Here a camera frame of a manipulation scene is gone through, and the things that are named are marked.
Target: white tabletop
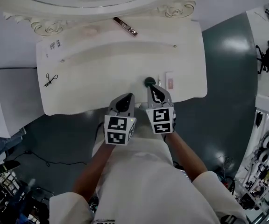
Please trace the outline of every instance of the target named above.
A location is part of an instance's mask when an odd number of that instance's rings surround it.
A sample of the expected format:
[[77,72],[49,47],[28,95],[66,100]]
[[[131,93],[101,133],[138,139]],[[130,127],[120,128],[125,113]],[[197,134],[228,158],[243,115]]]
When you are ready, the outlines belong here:
[[[174,80],[173,102],[207,94],[202,33],[186,18],[125,17],[138,35],[132,37],[113,20],[65,30],[37,43],[37,71],[44,112],[76,114],[107,107],[131,92],[147,101],[146,77]],[[56,48],[50,50],[55,42]],[[52,79],[48,82],[46,74]]]

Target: black and white marker cube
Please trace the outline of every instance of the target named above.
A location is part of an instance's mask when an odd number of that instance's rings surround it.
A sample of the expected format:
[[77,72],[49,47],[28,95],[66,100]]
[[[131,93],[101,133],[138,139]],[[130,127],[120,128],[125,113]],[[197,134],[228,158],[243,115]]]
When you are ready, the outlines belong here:
[[105,115],[105,139],[107,144],[127,145],[135,131],[136,118]]
[[147,109],[153,133],[172,133],[174,123],[174,108]]

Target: white ornate vanity table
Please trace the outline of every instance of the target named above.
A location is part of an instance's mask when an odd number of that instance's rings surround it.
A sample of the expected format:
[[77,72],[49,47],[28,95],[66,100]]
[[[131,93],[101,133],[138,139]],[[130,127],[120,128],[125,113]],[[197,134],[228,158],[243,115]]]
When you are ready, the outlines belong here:
[[[108,106],[126,92],[147,101],[143,80],[166,88],[173,102],[207,94],[201,29],[190,20],[196,0],[0,0],[6,19],[29,20],[42,36],[37,71],[47,115]],[[138,32],[132,37],[112,18]]]

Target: white shirt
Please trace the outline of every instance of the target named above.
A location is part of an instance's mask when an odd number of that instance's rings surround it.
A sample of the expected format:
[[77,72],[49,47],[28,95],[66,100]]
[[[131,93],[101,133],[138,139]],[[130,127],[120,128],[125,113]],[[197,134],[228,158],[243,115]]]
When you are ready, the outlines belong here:
[[116,147],[97,188],[94,215],[76,193],[50,199],[51,224],[219,224],[234,215],[247,223],[242,207],[214,172],[191,182],[172,165],[162,140],[132,138]]

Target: gray floor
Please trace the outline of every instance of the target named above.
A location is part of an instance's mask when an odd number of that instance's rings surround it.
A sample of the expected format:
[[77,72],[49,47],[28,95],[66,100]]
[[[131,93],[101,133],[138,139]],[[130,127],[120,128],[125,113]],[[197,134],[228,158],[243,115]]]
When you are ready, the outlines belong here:
[[[208,94],[176,103],[176,131],[210,170],[220,166],[221,155],[233,158],[228,174],[235,174],[251,135],[257,92],[254,41],[246,14],[231,18],[203,32]],[[9,159],[32,150],[49,161],[88,162],[95,129],[104,110],[78,115],[42,116],[26,127],[27,135]],[[71,190],[85,167],[53,165],[33,155],[17,159],[18,178],[56,194]]]

